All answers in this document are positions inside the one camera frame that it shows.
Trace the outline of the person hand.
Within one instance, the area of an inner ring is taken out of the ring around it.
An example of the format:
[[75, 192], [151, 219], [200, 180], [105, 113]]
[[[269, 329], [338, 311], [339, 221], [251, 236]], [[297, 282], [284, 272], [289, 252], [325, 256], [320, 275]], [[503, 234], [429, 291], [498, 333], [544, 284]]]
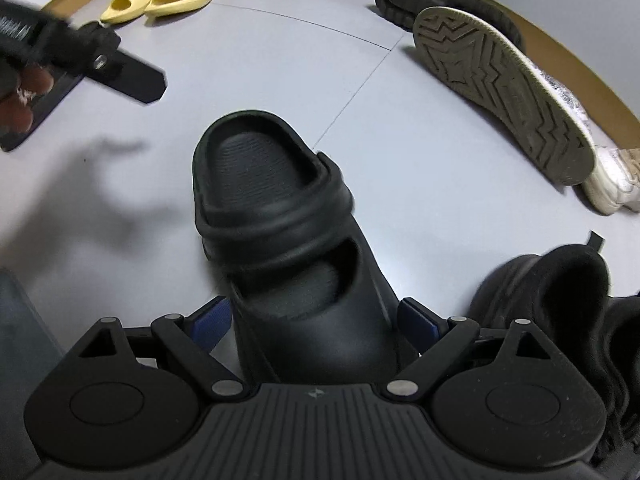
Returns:
[[44, 96], [54, 85], [50, 72], [37, 64], [28, 64], [20, 72], [1, 61], [1, 127], [17, 133], [27, 132], [34, 121], [30, 101]]

